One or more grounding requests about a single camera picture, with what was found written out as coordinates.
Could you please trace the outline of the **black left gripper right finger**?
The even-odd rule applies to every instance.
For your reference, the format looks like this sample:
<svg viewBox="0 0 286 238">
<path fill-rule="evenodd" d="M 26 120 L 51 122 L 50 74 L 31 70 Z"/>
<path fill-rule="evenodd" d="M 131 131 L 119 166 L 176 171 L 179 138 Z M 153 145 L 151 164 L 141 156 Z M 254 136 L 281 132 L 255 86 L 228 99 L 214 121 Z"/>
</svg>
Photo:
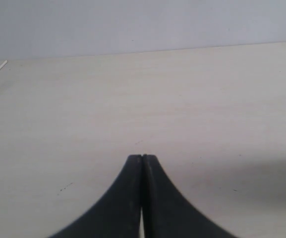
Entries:
<svg viewBox="0 0 286 238">
<path fill-rule="evenodd" d="M 179 192 L 155 155 L 143 155 L 141 208 L 146 238 L 233 238 Z"/>
</svg>

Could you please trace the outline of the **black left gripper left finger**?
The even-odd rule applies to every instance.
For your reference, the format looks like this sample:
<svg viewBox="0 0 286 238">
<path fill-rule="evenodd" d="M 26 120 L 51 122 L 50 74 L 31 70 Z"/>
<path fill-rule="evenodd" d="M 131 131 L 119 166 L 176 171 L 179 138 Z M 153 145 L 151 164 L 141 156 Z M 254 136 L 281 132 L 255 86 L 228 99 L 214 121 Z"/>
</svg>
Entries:
<svg viewBox="0 0 286 238">
<path fill-rule="evenodd" d="M 53 238 L 138 238 L 142 156 L 130 155 L 105 194 Z"/>
</svg>

